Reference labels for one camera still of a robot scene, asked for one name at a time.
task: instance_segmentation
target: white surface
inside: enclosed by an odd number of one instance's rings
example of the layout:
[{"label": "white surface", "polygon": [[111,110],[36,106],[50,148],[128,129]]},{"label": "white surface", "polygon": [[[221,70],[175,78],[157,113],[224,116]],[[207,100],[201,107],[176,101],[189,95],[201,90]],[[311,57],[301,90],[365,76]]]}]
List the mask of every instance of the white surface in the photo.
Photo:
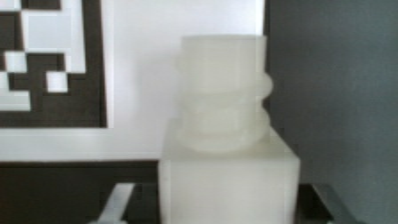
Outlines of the white surface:
[{"label": "white surface", "polygon": [[263,65],[265,37],[217,35],[183,38],[180,67],[187,92],[214,94],[254,86]]},{"label": "white surface", "polygon": [[2,0],[0,11],[18,11],[22,9],[22,0]]},{"label": "white surface", "polygon": [[112,194],[109,197],[107,205],[103,208],[103,213],[98,218],[100,223],[121,222],[128,200],[134,193],[134,183],[119,183],[116,184]]},{"label": "white surface", "polygon": [[183,38],[182,45],[176,139],[196,151],[222,153],[246,150],[270,130],[262,108],[267,95],[258,95],[272,91],[272,80],[263,72],[265,37],[191,36]]},{"label": "white surface", "polygon": [[294,224],[299,158],[272,132],[246,152],[189,150],[169,130],[160,160],[164,224]]},{"label": "white surface", "polygon": [[2,161],[160,158],[167,121],[176,114],[182,37],[260,34],[263,1],[103,0],[103,26],[111,127],[0,129]]},{"label": "white surface", "polygon": [[25,73],[27,67],[27,53],[23,51],[6,51],[6,71]]},{"label": "white surface", "polygon": [[47,91],[50,93],[66,93],[68,87],[68,74],[66,72],[47,72]]}]

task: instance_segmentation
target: white cylinder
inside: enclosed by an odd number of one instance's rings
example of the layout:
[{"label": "white cylinder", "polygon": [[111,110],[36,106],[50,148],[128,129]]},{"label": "white cylinder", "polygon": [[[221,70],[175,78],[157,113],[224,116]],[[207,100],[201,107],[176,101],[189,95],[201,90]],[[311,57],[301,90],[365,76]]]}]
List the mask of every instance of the white cylinder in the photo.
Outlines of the white cylinder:
[{"label": "white cylinder", "polygon": [[185,91],[230,92],[256,84],[265,70],[263,36],[191,36],[183,38],[182,48]]}]

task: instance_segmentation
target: qr code pattern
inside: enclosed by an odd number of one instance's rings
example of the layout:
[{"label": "qr code pattern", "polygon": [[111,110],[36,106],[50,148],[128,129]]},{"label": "qr code pattern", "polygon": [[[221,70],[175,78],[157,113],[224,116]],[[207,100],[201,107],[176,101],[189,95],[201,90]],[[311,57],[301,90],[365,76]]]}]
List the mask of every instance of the qr code pattern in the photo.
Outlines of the qr code pattern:
[{"label": "qr code pattern", "polygon": [[[103,34],[102,34],[102,1],[100,0],[6,0],[0,3],[0,74],[8,90],[0,91],[0,104],[8,104],[11,96],[22,93],[29,103],[29,109],[2,110],[0,128],[31,127],[107,127],[107,105],[105,105],[105,68],[103,68]],[[63,52],[29,51],[31,36],[23,33],[23,24],[31,30],[36,29],[34,20],[23,21],[23,13],[59,12],[64,3],[79,2],[82,6],[82,27],[84,27],[84,71],[73,72],[68,62],[70,55]],[[43,26],[38,26],[36,39],[41,29],[54,29],[52,16],[43,17]],[[52,91],[48,86],[54,79],[66,79],[63,91]]]}]

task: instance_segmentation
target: black square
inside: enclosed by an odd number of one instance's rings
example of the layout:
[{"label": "black square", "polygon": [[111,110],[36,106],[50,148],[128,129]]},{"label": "black square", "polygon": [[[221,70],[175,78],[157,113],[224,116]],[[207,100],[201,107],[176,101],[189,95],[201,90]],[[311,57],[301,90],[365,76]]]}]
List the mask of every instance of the black square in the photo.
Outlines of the black square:
[{"label": "black square", "polygon": [[23,9],[61,9],[61,0],[22,0]]}]

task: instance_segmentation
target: white block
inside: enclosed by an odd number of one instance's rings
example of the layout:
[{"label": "white block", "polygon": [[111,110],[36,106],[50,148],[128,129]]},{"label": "white block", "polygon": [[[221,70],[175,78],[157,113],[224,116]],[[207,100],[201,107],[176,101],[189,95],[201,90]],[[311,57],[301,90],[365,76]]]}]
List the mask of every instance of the white block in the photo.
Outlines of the white block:
[{"label": "white block", "polygon": [[242,152],[187,150],[169,130],[160,160],[164,224],[292,224],[299,158],[272,131]]}]

